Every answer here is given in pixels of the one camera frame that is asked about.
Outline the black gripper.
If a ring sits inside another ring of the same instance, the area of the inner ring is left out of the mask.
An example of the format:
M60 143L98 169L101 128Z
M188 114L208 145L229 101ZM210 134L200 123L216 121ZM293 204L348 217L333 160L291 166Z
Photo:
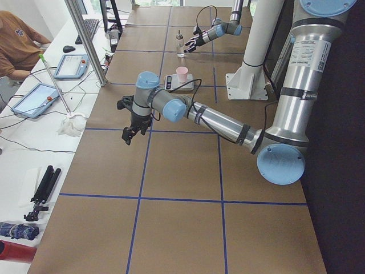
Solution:
M197 47L203 46L204 44L209 42L209 36L207 33L198 34L194 37L194 40L189 40L185 44L186 49L184 53L192 53Z
M131 126L125 127L123 129L123 133L121 138L125 141L126 145L131 144L131 140L133 137L140 132L142 135L145 135L147 129L152 124L152 115L141 116L134 112L131 113Z

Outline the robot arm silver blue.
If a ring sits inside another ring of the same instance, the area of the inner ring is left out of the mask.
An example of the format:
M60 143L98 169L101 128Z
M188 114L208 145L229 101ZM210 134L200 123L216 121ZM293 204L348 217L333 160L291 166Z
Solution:
M202 31L198 25L198 17L200 13L209 7L213 7L216 11L216 17L212 20L212 25L209 30ZM203 7L196 16L196 25L193 29L194 36L187 41L185 44L184 53L192 53L196 48L203 46L225 34L239 36L242 31L242 26L240 25L240 19L242 15L243 0L235 1L231 14L230 21L224 22L217 18L217 8L213 5Z
M235 1L230 21L215 19L207 31L196 25L194 37L185 45L185 53L225 34L239 35L244 1ZM231 100L267 100L265 91L265 56L281 13L284 1L258 1L241 67L226 74L226 88ZM117 109L131 112L131 125L124 128L121 138L130 145L140 131L144 135L152 123L152 110L171 122L185 116L195 124L205 126L224 139L249 148L257 154L257 168L269 182L288 185L299 180L305 170L303 154L309 144L306 127L318 87L325 70L331 44L341 35L350 9L357 1L294 1L293 23L282 49L282 61L274 72L289 64L278 106L271 127L256 130L186 95L174 95L174 89L159 88L159 77L153 72L141 72L136 92L117 102Z

